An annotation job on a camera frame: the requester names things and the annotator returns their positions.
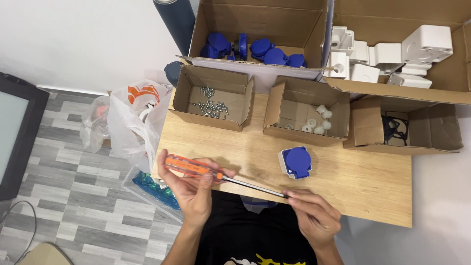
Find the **white plastic cable gland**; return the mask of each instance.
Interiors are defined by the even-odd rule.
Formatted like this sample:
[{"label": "white plastic cable gland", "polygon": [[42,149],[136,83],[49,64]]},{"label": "white plastic cable gland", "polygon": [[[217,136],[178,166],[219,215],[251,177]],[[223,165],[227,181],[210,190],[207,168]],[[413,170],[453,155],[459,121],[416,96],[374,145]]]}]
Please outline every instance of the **white plastic cable gland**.
[{"label": "white plastic cable gland", "polygon": [[392,74],[388,80],[389,85],[430,88],[432,81],[418,75]]},{"label": "white plastic cable gland", "polygon": [[378,43],[368,48],[370,66],[380,70],[380,75],[394,73],[404,63],[402,62],[401,43]]},{"label": "white plastic cable gland", "polygon": [[317,121],[315,119],[309,119],[308,121],[306,121],[306,125],[311,128],[314,128],[317,125]]},{"label": "white plastic cable gland", "polygon": [[378,83],[379,77],[380,70],[375,67],[355,64],[350,68],[350,80],[352,81]]},{"label": "white plastic cable gland", "polygon": [[322,114],[326,110],[327,110],[327,108],[325,107],[325,105],[320,105],[319,107],[316,108],[316,111],[319,114]]},{"label": "white plastic cable gland", "polygon": [[322,113],[321,117],[326,120],[326,119],[330,119],[332,117],[332,111],[330,110],[326,110]]},{"label": "white plastic cable gland", "polygon": [[325,77],[350,79],[350,61],[345,52],[331,52],[327,61],[327,67],[333,67],[334,70],[324,71]]},{"label": "white plastic cable gland", "polygon": [[355,50],[355,34],[347,27],[332,27],[332,39],[330,44],[330,52],[345,52],[350,56]]},{"label": "white plastic cable gland", "polygon": [[309,132],[309,133],[310,133],[310,132],[312,132],[312,128],[311,128],[311,126],[309,126],[309,125],[304,125],[304,126],[301,128],[301,131],[307,132],[307,133]]},{"label": "white plastic cable gland", "polygon": [[453,54],[450,27],[422,25],[402,42],[402,61],[408,64],[438,63]]},{"label": "white plastic cable gland", "polygon": [[332,123],[328,121],[321,122],[321,126],[324,130],[329,130],[332,127]]},{"label": "white plastic cable gland", "polygon": [[350,65],[370,65],[368,58],[368,44],[365,41],[355,41],[355,49],[350,54]]},{"label": "white plastic cable gland", "polygon": [[315,134],[324,134],[325,130],[322,126],[318,125],[312,132]]},{"label": "white plastic cable gland", "polygon": [[424,77],[427,75],[427,70],[432,67],[432,64],[429,65],[413,65],[413,64],[405,64],[402,68],[399,68],[396,73],[397,74],[405,74],[405,75],[418,75]]}]

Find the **orange print on plastic bag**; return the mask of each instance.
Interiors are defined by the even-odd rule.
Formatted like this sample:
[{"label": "orange print on plastic bag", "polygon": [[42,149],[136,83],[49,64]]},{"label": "orange print on plastic bag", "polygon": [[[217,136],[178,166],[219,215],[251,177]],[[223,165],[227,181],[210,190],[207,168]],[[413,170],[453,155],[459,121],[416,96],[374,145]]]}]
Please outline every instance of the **orange print on plastic bag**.
[{"label": "orange print on plastic bag", "polygon": [[159,92],[155,89],[154,85],[148,85],[143,87],[142,89],[139,89],[137,86],[128,86],[128,99],[129,103],[134,104],[134,100],[141,95],[144,94],[151,94],[155,96],[155,100],[157,100],[157,103],[160,102],[160,97],[159,97]]}]

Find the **white wall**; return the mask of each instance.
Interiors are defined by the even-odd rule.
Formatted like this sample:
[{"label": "white wall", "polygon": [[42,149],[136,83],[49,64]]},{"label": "white wall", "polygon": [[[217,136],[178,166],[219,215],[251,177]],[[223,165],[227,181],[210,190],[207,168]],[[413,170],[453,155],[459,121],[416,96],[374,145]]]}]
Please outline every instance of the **white wall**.
[{"label": "white wall", "polygon": [[471,264],[471,106],[456,107],[461,152],[412,159],[413,227],[343,218],[346,264]]},{"label": "white wall", "polygon": [[0,0],[0,71],[38,86],[106,93],[176,54],[152,0]]}]

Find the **open cardboard box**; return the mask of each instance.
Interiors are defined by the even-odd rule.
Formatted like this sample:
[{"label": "open cardboard box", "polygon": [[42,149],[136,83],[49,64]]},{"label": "open cardboard box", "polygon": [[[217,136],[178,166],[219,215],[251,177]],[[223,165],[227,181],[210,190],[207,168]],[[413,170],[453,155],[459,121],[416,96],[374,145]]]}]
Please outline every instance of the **open cardboard box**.
[{"label": "open cardboard box", "polygon": [[[208,98],[201,94],[200,88],[206,86],[215,90],[209,100],[214,105],[218,101],[224,103],[228,113],[220,112],[219,118],[204,115],[199,103],[206,104]],[[170,111],[189,123],[241,132],[249,115],[253,86],[253,78],[249,80],[246,74],[183,65],[173,98],[175,110]]]},{"label": "open cardboard box", "polygon": [[[401,139],[384,142],[381,114],[409,122],[408,146]],[[349,139],[346,149],[400,154],[456,153],[463,147],[453,104],[393,97],[370,97],[351,104]]]},{"label": "open cardboard box", "polygon": [[453,55],[434,63],[425,78],[430,89],[402,87],[382,83],[364,83],[325,78],[341,91],[390,95],[435,102],[471,104],[471,1],[397,0],[393,4],[377,0],[336,0],[334,26],[346,26],[355,32],[355,40],[368,46],[401,43],[421,25],[449,26]]},{"label": "open cardboard box", "polygon": [[[257,80],[256,92],[268,93],[279,75],[314,80],[329,52],[328,47],[323,51],[322,44],[326,28],[329,33],[331,30],[332,5],[328,0],[200,0],[190,53],[182,58],[196,66],[256,75],[263,80]],[[304,54],[308,68],[265,65],[251,57],[248,47],[246,62],[200,57],[208,35],[214,32],[232,43],[240,33],[246,33],[248,46],[254,40],[268,38],[288,56]]]},{"label": "open cardboard box", "polygon": [[[263,133],[293,141],[330,146],[345,141],[349,132],[350,94],[331,89],[324,83],[280,76],[268,97]],[[323,135],[299,131],[307,120],[323,121],[316,108],[332,111],[330,130]],[[291,124],[293,129],[284,128]]]}]

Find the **hand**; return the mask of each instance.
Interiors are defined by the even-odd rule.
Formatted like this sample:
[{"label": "hand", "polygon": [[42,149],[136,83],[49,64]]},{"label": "hand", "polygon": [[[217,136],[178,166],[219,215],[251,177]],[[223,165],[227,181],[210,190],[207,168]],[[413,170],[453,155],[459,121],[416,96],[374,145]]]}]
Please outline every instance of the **hand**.
[{"label": "hand", "polygon": [[340,212],[310,190],[283,190],[282,193],[290,196],[287,200],[298,217],[299,230],[314,251],[331,246],[333,236],[340,231]]},{"label": "hand", "polygon": [[[157,158],[159,176],[175,194],[175,198],[185,217],[183,222],[193,228],[202,228],[211,213],[211,187],[223,182],[215,183],[213,175],[210,173],[205,173],[201,179],[188,175],[180,178],[165,168],[164,164],[167,154],[167,149],[164,149]],[[195,158],[194,160],[205,163],[212,169],[219,170],[219,164],[211,158]],[[230,178],[236,174],[234,170],[227,168],[222,170]]]}]

